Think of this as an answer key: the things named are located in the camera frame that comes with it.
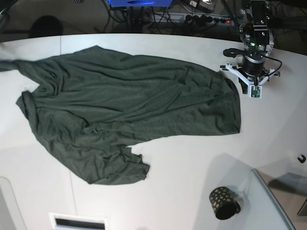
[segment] blue device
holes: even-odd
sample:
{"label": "blue device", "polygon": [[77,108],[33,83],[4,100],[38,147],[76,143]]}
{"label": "blue device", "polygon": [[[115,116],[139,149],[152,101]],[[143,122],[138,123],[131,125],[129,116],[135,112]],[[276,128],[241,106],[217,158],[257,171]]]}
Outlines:
{"label": "blue device", "polygon": [[172,0],[107,0],[112,7],[121,6],[161,6],[167,7],[172,3]]}

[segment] dark green t-shirt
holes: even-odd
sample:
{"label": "dark green t-shirt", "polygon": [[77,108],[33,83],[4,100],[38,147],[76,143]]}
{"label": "dark green t-shirt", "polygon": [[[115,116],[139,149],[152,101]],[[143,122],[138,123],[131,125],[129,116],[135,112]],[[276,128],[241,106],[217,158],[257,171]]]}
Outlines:
{"label": "dark green t-shirt", "polygon": [[94,46],[39,61],[0,63],[0,71],[11,69],[40,84],[17,101],[37,140],[90,184],[146,178],[149,166],[127,146],[240,131],[234,84],[193,63]]}

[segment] mug handle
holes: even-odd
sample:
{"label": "mug handle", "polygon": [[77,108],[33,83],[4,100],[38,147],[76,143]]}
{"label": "mug handle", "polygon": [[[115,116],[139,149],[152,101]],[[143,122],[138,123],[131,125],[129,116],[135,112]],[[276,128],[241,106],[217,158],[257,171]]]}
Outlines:
{"label": "mug handle", "polygon": [[239,203],[237,201],[236,202],[236,214],[240,213],[241,211],[241,206],[239,205]]}

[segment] white table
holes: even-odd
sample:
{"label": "white table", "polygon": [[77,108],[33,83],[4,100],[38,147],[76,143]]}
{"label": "white table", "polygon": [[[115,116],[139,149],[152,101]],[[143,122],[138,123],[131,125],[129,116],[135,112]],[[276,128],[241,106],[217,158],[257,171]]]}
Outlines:
{"label": "white table", "polygon": [[[8,42],[0,46],[0,55],[38,60],[94,45],[194,62],[215,71],[226,62],[236,64],[223,56],[224,49],[242,46],[184,36],[92,34]],[[264,85],[262,99],[241,95],[240,134],[139,144],[133,152],[151,165],[148,177],[120,186],[88,185],[51,157],[14,105],[22,90],[36,84],[17,71],[0,73],[0,176],[10,180],[27,228],[50,230],[48,213],[55,212],[104,217],[110,230],[219,229],[208,199],[215,187],[239,186],[251,168],[273,177],[304,168],[296,158],[307,149],[307,57],[281,50],[274,50],[273,57],[283,61],[282,76]]]}

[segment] black mug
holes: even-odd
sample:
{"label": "black mug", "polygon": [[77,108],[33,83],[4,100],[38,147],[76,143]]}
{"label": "black mug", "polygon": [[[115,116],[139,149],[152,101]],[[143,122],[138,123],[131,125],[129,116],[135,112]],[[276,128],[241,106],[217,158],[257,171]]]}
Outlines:
{"label": "black mug", "polygon": [[216,218],[229,219],[241,211],[232,194],[234,193],[227,187],[218,187],[210,193],[209,199]]}

